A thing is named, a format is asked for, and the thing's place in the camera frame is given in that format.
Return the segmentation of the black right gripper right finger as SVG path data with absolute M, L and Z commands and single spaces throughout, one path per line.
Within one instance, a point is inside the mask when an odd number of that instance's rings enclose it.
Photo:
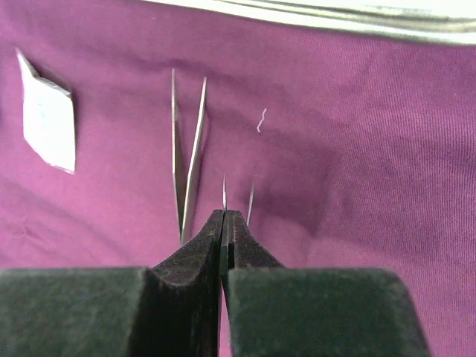
M 429 356 L 405 284 L 381 268 L 287 268 L 225 213 L 220 274 L 234 356 Z

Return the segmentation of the metal mesh tray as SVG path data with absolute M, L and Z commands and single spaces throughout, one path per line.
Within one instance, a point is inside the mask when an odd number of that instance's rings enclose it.
M 475 44 L 474 1 L 157 0 L 247 19 L 447 45 Z

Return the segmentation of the purple cloth wrap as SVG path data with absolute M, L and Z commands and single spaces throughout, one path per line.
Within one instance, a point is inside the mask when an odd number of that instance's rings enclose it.
M 76 170 L 23 136 L 19 49 L 71 92 Z M 1 267 L 154 265 L 179 245 L 182 147 L 207 95 L 195 229 L 257 178 L 252 234 L 287 266 L 378 266 L 434 356 L 475 354 L 475 49 L 142 1 L 1 3 Z

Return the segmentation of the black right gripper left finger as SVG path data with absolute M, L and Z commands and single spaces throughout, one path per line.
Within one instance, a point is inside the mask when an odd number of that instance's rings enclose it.
M 225 214 L 157 266 L 1 272 L 3 356 L 216 356 Z

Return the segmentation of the white blue label packet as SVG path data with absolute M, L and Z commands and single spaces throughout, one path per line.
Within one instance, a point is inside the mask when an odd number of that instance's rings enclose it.
M 71 92 L 41 77 L 16 49 L 23 86 L 23 136 L 47 164 L 76 170 L 76 132 Z

